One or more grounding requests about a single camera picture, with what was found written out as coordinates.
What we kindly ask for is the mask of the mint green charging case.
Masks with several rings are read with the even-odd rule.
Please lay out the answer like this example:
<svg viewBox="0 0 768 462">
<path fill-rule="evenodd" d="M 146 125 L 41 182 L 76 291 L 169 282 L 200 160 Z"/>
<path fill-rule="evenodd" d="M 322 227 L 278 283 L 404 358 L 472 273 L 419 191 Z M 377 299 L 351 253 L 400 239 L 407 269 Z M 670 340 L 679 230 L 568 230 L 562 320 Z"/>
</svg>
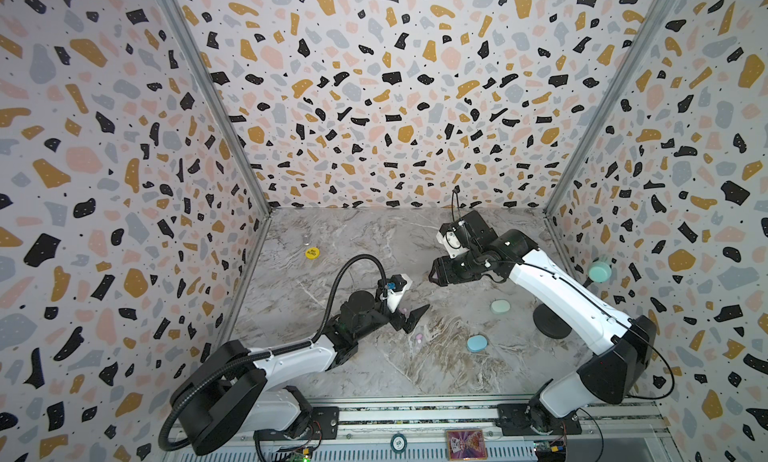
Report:
<svg viewBox="0 0 768 462">
<path fill-rule="evenodd" d="M 511 310 L 511 304 L 507 300 L 494 300 L 490 304 L 490 310 L 495 315 L 502 315 Z"/>
</svg>

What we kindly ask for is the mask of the blue charging case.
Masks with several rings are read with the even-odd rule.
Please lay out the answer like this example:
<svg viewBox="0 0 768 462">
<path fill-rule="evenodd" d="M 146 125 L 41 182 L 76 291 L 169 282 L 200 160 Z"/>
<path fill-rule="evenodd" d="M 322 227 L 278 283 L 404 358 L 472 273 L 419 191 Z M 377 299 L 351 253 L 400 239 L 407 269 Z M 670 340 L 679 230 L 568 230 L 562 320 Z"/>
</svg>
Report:
<svg viewBox="0 0 768 462">
<path fill-rule="evenodd" d="M 473 335 L 467 339 L 466 346 L 472 353 L 481 352 L 488 347 L 488 339 L 483 335 Z"/>
</svg>

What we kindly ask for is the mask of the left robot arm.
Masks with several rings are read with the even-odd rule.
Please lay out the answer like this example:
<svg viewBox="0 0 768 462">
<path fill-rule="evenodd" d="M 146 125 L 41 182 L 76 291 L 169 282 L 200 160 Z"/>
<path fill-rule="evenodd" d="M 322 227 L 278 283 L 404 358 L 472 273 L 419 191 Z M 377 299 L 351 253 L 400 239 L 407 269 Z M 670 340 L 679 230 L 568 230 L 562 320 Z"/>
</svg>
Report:
<svg viewBox="0 0 768 462">
<path fill-rule="evenodd" d="M 301 436 L 313 408 L 292 380 L 343 365 L 362 338 L 385 326 L 414 332 L 428 309 L 423 305 L 403 314 L 379 295 L 356 291 L 317 339 L 256 351 L 238 340 L 224 343 L 171 396 L 160 449 L 191 447 L 204 456 L 243 429 Z"/>
</svg>

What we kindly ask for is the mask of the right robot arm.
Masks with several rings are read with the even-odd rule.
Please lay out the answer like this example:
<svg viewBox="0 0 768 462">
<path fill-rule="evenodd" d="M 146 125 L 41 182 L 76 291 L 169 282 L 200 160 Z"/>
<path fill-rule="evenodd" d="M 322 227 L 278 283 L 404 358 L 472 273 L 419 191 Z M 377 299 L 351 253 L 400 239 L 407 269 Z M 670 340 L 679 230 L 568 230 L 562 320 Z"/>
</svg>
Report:
<svg viewBox="0 0 768 462">
<path fill-rule="evenodd" d="M 437 240 L 448 253 L 434 261 L 431 282 L 446 287 L 496 274 L 534 295 L 591 350 L 591 359 L 529 400 L 526 413 L 538 431 L 592 403 L 620 404 L 629 395 L 651 358 L 655 326 L 648 317 L 633 319 L 610 307 L 519 230 L 497 235 L 445 223 Z"/>
</svg>

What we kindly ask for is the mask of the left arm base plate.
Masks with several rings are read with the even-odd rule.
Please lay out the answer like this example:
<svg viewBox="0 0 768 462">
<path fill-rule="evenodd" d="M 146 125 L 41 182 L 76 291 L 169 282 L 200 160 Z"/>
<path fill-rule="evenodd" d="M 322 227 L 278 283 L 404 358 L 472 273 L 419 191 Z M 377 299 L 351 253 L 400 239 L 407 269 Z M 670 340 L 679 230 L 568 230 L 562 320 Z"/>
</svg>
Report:
<svg viewBox="0 0 768 462">
<path fill-rule="evenodd" d="M 263 441 L 286 443 L 308 442 L 310 440 L 335 440 L 339 429 L 340 408 L 338 406 L 314 407 L 310 413 L 300 414 L 285 430 L 258 430 Z"/>
</svg>

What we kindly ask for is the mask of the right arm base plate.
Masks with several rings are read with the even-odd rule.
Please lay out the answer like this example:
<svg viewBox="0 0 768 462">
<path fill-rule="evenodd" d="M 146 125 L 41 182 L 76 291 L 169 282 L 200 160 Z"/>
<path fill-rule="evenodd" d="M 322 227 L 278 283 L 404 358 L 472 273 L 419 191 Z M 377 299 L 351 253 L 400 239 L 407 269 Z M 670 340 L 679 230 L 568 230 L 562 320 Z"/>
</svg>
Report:
<svg viewBox="0 0 768 462">
<path fill-rule="evenodd" d="M 556 418 L 539 406 L 527 403 L 506 403 L 497 406 L 495 425 L 504 436 L 562 436 L 581 435 L 578 418 L 568 415 Z"/>
</svg>

